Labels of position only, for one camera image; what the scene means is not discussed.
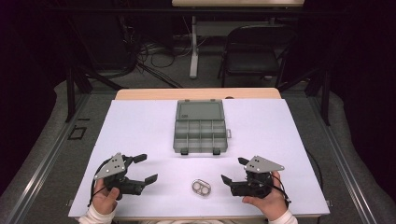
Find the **wooden desk top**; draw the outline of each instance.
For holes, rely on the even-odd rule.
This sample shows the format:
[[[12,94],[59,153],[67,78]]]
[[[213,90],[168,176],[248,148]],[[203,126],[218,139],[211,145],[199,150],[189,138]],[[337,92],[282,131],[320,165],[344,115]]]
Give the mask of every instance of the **wooden desk top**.
[[[173,0],[174,7],[302,7],[304,0]]]
[[[120,90],[116,100],[204,100],[267,98],[281,99],[275,88],[129,89]]]

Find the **hand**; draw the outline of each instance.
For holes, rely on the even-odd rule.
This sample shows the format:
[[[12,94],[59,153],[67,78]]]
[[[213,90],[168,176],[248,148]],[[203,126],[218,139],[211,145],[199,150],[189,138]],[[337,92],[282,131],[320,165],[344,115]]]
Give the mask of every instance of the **hand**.
[[[280,188],[279,172],[273,171],[272,175],[274,176],[274,186]],[[245,196],[242,202],[250,203],[259,208],[270,221],[278,219],[288,210],[288,207],[285,204],[285,198],[283,197],[283,194],[277,189],[272,189],[271,192],[263,199]]]
[[[108,215],[114,211],[117,206],[116,199],[120,190],[113,188],[110,192],[105,187],[103,179],[98,179],[93,192],[97,192],[92,198],[93,207],[102,215]]]

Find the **person's left hand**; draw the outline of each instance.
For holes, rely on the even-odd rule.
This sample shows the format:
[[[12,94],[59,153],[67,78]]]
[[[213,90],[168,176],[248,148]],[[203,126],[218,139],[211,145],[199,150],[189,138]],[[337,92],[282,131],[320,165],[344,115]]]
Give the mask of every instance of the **person's left hand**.
[[[120,194],[120,190],[113,188],[108,191],[105,188],[104,180],[98,179],[93,192],[97,192],[92,198],[92,204],[96,211],[102,215],[112,213],[117,206],[116,199]]]

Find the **table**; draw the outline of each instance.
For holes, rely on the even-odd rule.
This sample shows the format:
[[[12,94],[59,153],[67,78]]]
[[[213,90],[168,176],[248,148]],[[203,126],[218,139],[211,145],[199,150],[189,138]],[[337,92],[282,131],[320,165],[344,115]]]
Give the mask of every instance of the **table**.
[[[174,7],[302,7],[304,0],[173,0]],[[197,23],[196,17],[192,16],[191,35],[192,35],[192,55],[190,78],[197,78],[198,73],[198,35],[227,35],[232,29],[262,22],[202,22]]]
[[[234,99],[223,99],[227,96]],[[223,99],[227,129],[233,133],[227,152],[218,156],[175,153],[172,145],[177,99]],[[130,179],[158,174],[158,180],[142,195],[123,195],[117,220],[262,217],[257,208],[241,203],[241,197],[233,197],[220,178],[226,175],[233,181],[243,181],[246,174],[237,158],[250,160],[255,155],[285,166],[280,173],[295,216],[330,213],[288,106],[276,89],[119,91],[92,151],[70,217],[85,214],[97,167],[117,152],[126,156],[148,154],[146,161],[129,167]],[[191,190],[195,179],[211,185],[208,196]]]

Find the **white sleeve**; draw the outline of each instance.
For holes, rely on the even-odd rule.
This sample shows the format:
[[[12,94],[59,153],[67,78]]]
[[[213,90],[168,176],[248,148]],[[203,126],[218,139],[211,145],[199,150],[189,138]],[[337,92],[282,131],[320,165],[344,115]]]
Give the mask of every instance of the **white sleeve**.
[[[297,224],[297,218],[291,213],[290,210],[286,211],[277,220],[269,221],[268,224]]]
[[[116,210],[108,215],[102,215],[96,211],[91,204],[87,213],[78,219],[81,224],[111,224],[113,217],[116,215]]]

